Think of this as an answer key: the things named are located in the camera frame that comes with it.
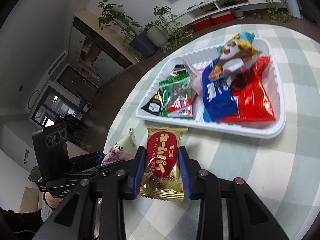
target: green snack package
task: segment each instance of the green snack package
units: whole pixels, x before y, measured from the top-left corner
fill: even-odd
[[[163,92],[160,116],[192,118],[190,76],[187,72],[159,82]]]

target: checkered tablecloth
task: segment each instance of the checkered tablecloth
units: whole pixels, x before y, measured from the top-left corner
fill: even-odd
[[[239,32],[267,39],[284,87],[286,125],[273,139],[256,139],[189,128],[183,137],[190,158],[218,178],[244,178],[291,240],[300,240],[320,210],[320,44],[296,31],[273,25],[234,25],[208,33],[178,49],[136,85],[115,118],[104,153],[135,128],[146,146],[147,127],[161,127],[135,116],[139,100],[168,58],[223,43]],[[199,201],[174,203],[138,197],[124,202],[128,239],[196,239]],[[227,218],[224,217],[227,239]]]

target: glass door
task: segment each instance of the glass door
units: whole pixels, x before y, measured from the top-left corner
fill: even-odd
[[[54,125],[58,116],[61,118],[65,115],[71,115],[78,120],[84,117],[84,112],[78,113],[77,106],[63,97],[52,87],[48,87],[42,96],[39,104],[32,116],[32,120],[41,125],[47,127]]]

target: red box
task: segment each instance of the red box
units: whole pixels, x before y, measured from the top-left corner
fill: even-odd
[[[202,30],[202,29],[205,29],[207,27],[212,26],[212,21],[211,21],[211,18],[209,17],[207,19],[197,21],[197,22],[191,24],[191,26],[193,27],[193,29],[195,31],[199,31],[199,30]]]
[[[214,24],[225,23],[234,20],[234,17],[230,11],[213,15],[211,18]]]

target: table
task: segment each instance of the table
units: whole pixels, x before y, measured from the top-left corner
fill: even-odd
[[[300,240],[320,210],[320,44],[301,33],[282,26],[234,25],[191,41],[137,83],[110,128],[104,153],[128,134],[129,128],[135,128],[137,145],[146,146],[146,127],[166,126],[139,120],[135,110],[168,58],[226,42],[245,31],[267,39],[273,47],[285,94],[284,130],[273,139],[256,139],[189,128],[182,145],[190,158],[218,178],[244,178],[288,237]],[[125,201],[127,238],[194,240],[199,203],[143,197]],[[224,233],[227,239],[225,217]]]

